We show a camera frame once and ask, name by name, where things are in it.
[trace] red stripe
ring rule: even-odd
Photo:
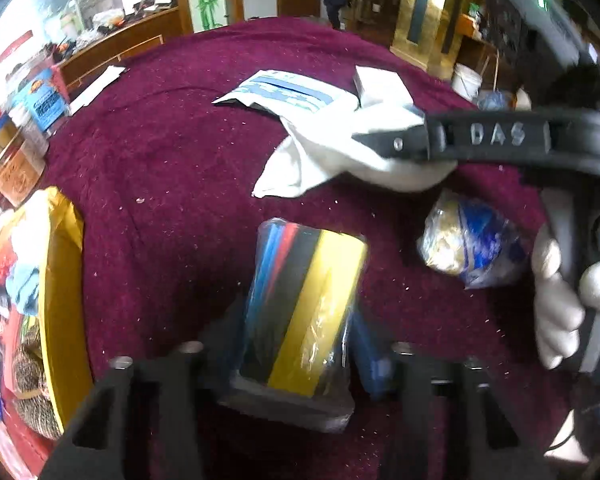
[[[278,251],[276,252],[276,259],[273,263],[273,270],[269,276],[269,283],[267,285],[267,296],[265,301],[269,299],[269,295],[271,294],[271,290],[273,289],[274,283],[276,283],[276,279],[278,278],[278,273],[282,268],[282,264],[286,260],[286,256],[289,254],[289,249],[293,244],[294,237],[298,232],[298,224],[288,223],[285,225],[285,230],[282,232],[282,237],[280,238],[280,243],[278,245]]]

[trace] white bucket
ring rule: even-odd
[[[454,77],[451,88],[467,101],[473,101],[482,86],[482,77],[475,70],[459,63],[454,67]]]

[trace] gold pillar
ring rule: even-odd
[[[427,0],[422,32],[418,43],[407,39],[415,0],[401,0],[391,52],[439,78],[450,78],[458,56],[461,35],[455,34],[451,49],[442,54],[454,0]]]

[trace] yellow stripe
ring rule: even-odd
[[[311,397],[318,385],[350,298],[366,245],[321,231],[268,385]]]

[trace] light blue cloth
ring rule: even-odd
[[[24,316],[38,315],[40,270],[37,267],[15,262],[4,284],[11,302]]]

